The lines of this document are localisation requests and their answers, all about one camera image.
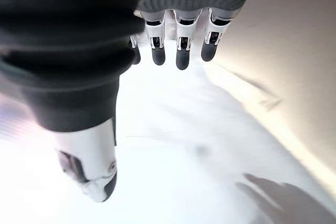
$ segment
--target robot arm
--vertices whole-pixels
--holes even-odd
[[[146,28],[153,60],[162,65],[164,14],[175,10],[176,65],[183,70],[201,10],[211,8],[201,53],[209,61],[244,2],[0,0],[0,73],[19,87],[37,122],[54,137],[63,171],[102,202],[117,179],[119,76],[140,62],[135,34]]]

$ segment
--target white wall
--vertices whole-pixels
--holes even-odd
[[[336,171],[336,0],[247,0],[213,63],[280,97],[277,113]]]

